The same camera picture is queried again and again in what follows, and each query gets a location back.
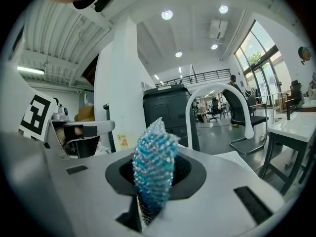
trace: white arch handle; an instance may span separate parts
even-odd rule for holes
[[[192,132],[191,132],[191,121],[190,121],[190,109],[191,109],[191,104],[193,103],[193,100],[197,97],[197,96],[201,96],[204,94],[209,93],[212,90],[216,90],[216,89],[227,89],[229,91],[231,91],[233,94],[235,94],[238,99],[240,100],[241,104],[242,104],[242,109],[243,109],[243,113],[245,115],[245,122],[246,122],[246,126],[245,126],[245,137],[247,139],[251,139],[254,136],[254,132],[253,132],[253,128],[251,125],[251,121],[250,121],[250,114],[249,114],[249,109],[248,109],[248,105],[246,102],[246,99],[244,98],[244,96],[233,86],[229,85],[229,84],[224,84],[224,83],[209,83],[207,85],[204,85],[203,87],[197,89],[193,95],[190,97],[188,103],[187,103],[187,107],[186,107],[186,122],[187,122],[187,133],[188,133],[188,142],[189,142],[189,149],[192,149]]]

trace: air conditioner unit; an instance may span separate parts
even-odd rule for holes
[[[210,39],[220,40],[224,37],[227,29],[227,21],[221,21],[219,19],[211,21],[211,28],[209,31]]]

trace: railing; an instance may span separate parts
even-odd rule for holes
[[[165,87],[169,85],[176,85],[176,84],[194,84],[198,82],[204,82],[204,81],[212,81],[217,79],[230,79],[231,78],[231,71],[230,69],[222,69],[222,70],[216,70],[201,74],[195,74],[188,77],[178,78],[170,81],[165,81],[164,83],[156,84],[156,87]]]

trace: blue sequined item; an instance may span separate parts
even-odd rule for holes
[[[177,136],[165,132],[161,118],[138,140],[133,158],[134,182],[147,225],[169,199],[178,141]]]

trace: polished concrete floor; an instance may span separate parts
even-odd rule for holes
[[[264,116],[265,112],[264,110],[257,110],[255,115]],[[268,117],[268,125],[271,125],[272,110],[268,110]],[[218,155],[235,151],[235,149],[230,145],[229,142],[244,137],[244,127],[233,127],[231,125],[230,118],[231,116],[229,114],[225,117],[222,116],[221,120],[217,119],[217,121],[210,120],[210,122],[207,122],[205,119],[205,123],[197,123],[197,133],[201,152],[210,155]],[[255,136],[253,139],[238,142],[235,144],[236,147],[238,147],[241,151],[247,152],[261,145],[262,142],[260,141],[260,136],[264,134],[266,131],[265,123],[255,126],[254,131]],[[259,173],[261,167],[263,166],[268,147],[268,142],[269,136],[263,149],[260,149],[257,152],[247,156],[240,155],[242,159],[254,170],[256,174]],[[296,155],[294,154],[292,149],[285,146],[276,145],[274,148],[272,164],[275,167],[277,167],[280,171],[282,171],[284,174],[289,175],[295,158]],[[298,179],[301,175],[301,172],[302,171],[298,173],[297,178],[294,181],[292,187],[284,196],[286,201],[290,200],[291,198],[295,197],[300,193],[302,186],[298,184]],[[264,180],[270,183],[279,191],[284,185],[284,182],[277,175],[270,171],[267,171]]]

